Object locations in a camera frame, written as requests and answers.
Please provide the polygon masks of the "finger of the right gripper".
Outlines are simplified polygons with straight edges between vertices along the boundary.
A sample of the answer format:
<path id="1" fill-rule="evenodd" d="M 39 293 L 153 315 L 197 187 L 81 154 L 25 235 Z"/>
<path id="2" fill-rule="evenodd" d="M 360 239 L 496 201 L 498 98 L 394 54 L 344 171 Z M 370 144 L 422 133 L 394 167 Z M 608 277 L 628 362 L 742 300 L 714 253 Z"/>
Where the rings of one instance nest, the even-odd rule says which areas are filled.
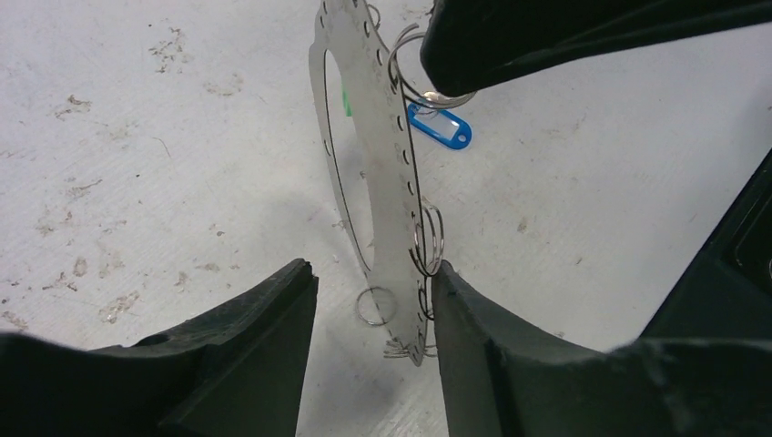
<path id="1" fill-rule="evenodd" d="M 576 59 L 765 24 L 758 0 L 437 1 L 420 60 L 459 97 Z"/>

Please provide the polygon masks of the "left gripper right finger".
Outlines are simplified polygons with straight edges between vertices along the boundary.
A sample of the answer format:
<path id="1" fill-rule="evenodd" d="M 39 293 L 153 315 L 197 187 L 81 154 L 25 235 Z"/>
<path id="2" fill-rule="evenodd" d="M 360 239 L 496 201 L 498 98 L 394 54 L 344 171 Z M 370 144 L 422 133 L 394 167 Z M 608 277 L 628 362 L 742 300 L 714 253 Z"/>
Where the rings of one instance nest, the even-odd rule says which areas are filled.
<path id="1" fill-rule="evenodd" d="M 489 300 L 443 262 L 434 331 L 452 436 L 768 436 L 767 340 L 641 338 L 594 351 Z"/>

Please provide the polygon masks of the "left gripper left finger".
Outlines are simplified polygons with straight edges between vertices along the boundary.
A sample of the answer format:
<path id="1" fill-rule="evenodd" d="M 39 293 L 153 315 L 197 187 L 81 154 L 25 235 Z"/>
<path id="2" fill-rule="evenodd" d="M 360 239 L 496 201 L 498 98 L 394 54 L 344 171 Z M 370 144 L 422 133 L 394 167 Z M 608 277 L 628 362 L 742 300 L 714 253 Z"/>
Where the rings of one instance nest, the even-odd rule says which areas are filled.
<path id="1" fill-rule="evenodd" d="M 4 436 L 292 436 L 318 278 L 295 259 L 138 343 L 78 350 L 1 337 Z"/>

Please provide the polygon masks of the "blue tagged key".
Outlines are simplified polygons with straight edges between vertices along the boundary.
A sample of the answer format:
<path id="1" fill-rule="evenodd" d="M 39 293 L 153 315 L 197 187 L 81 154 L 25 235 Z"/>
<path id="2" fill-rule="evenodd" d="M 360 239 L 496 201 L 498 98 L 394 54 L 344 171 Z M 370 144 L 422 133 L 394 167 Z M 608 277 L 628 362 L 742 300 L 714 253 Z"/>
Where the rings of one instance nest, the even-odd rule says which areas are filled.
<path id="1" fill-rule="evenodd" d="M 472 142 L 472 128 L 446 109 L 429 109 L 414 103 L 408 105 L 412 127 L 452 150 L 461 150 Z"/>

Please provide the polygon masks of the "green tagged key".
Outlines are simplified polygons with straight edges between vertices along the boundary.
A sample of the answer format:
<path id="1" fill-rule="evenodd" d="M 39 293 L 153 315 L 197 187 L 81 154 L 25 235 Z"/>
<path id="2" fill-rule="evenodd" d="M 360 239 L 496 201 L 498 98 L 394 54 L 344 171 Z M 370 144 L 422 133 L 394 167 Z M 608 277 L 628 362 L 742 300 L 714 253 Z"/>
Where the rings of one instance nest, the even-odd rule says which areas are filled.
<path id="1" fill-rule="evenodd" d="M 345 86 L 341 86 L 341 102 L 342 102 L 342 108 L 343 108 L 344 115 L 346 117 L 351 117 L 352 116 L 352 110 L 351 110 L 349 95 L 348 95 L 348 92 L 347 92 Z"/>

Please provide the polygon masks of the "large metal key ring plate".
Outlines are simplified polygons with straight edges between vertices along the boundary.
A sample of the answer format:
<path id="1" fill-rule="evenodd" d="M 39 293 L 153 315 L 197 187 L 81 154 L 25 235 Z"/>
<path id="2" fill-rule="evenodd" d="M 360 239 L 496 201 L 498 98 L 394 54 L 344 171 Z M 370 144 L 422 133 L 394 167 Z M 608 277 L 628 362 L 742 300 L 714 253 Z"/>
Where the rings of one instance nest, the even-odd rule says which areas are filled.
<path id="1" fill-rule="evenodd" d="M 309 50 L 310 82 L 337 207 L 379 312 L 372 325 L 389 334 L 383 355 L 420 366 L 431 354 L 429 282 L 442 263 L 444 229 L 441 212 L 421 193 L 404 88 L 373 10 L 365 1 L 320 3 Z M 327 84 L 329 60 L 338 69 L 339 94 L 347 98 L 355 148 L 363 158 L 370 238 L 356 230 L 354 203 L 343 188 L 342 151 L 330 124 L 336 94 Z"/>

